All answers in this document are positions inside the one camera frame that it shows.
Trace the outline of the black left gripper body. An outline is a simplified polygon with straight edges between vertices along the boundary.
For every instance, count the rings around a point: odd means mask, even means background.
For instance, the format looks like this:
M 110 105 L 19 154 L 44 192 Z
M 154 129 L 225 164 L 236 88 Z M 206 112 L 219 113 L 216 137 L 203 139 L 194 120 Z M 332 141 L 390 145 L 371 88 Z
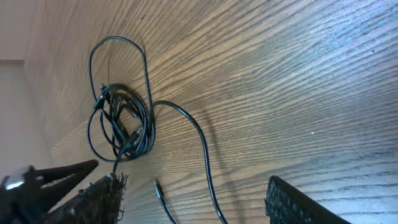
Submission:
M 39 198 L 40 186 L 33 166 L 23 167 L 1 182 L 1 223 L 35 223 L 49 208 Z

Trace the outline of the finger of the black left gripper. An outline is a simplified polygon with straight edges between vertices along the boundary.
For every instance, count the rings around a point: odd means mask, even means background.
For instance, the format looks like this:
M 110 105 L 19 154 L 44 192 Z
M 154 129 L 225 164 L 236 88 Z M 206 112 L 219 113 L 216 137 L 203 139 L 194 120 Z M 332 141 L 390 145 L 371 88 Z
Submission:
M 98 166 L 96 159 L 70 166 L 36 170 L 39 182 L 38 200 L 42 205 L 56 205 Z

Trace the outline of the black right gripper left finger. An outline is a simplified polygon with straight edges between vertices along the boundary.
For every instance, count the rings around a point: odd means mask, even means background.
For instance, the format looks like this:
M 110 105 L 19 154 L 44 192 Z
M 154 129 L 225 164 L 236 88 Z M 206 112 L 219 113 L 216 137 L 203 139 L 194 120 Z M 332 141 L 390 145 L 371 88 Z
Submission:
M 118 223 L 123 219 L 122 201 L 128 176 L 108 173 L 81 189 L 62 206 L 46 214 L 38 224 L 101 224 Z

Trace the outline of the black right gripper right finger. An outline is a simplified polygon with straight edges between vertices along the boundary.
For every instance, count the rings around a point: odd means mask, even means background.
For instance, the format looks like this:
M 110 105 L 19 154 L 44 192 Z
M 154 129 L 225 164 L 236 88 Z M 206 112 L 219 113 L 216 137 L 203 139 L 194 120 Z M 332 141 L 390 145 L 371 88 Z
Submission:
M 276 175 L 269 179 L 264 201 L 271 223 L 349 224 Z

